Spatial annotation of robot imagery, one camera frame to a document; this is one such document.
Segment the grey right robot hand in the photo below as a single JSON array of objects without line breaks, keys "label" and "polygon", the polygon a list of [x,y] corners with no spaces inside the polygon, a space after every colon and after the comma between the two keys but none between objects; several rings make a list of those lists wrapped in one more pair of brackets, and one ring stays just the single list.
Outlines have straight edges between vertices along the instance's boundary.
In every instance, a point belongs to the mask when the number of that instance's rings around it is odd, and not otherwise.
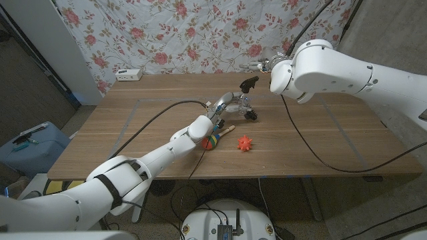
[{"label": "grey right robot hand", "polygon": [[269,73],[279,63],[289,65],[290,69],[293,68],[292,60],[284,53],[273,49],[264,49],[258,60],[240,64],[239,67],[250,71]]}]

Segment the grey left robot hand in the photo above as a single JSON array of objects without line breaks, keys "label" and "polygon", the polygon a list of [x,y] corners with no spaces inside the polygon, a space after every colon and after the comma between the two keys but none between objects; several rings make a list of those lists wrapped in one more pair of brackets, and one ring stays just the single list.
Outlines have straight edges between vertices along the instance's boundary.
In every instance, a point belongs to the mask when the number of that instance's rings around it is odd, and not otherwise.
[{"label": "grey left robot hand", "polygon": [[224,126],[224,120],[220,118],[223,112],[238,112],[246,119],[256,120],[257,115],[250,106],[250,100],[243,92],[228,92],[220,97],[211,107],[207,108],[206,116],[214,124],[215,128],[221,129]]}]

